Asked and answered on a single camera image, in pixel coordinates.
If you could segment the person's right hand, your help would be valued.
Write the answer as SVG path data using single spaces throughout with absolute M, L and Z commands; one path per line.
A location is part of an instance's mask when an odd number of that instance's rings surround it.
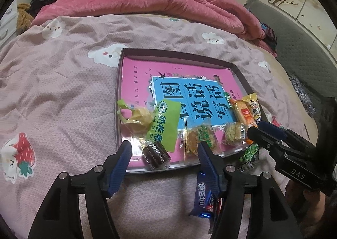
M 306 201 L 301 209 L 304 216 L 299 221 L 303 238 L 336 238 L 336 191 L 326 196 L 289 180 L 285 191 L 289 206 L 293 206 L 300 196 Z

